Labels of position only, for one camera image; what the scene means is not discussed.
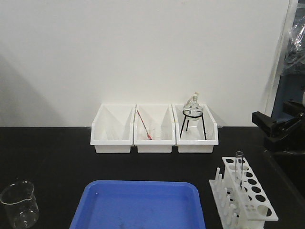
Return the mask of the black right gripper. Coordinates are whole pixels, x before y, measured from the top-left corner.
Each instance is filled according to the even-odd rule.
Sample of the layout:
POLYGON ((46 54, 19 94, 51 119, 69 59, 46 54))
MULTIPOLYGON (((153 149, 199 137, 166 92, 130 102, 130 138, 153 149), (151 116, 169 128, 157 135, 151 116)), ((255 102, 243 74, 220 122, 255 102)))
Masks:
POLYGON ((283 112, 293 118, 277 121, 259 111, 252 113, 252 122, 266 134, 264 147, 273 152, 304 150, 305 107, 302 103, 288 101, 283 103, 283 112))

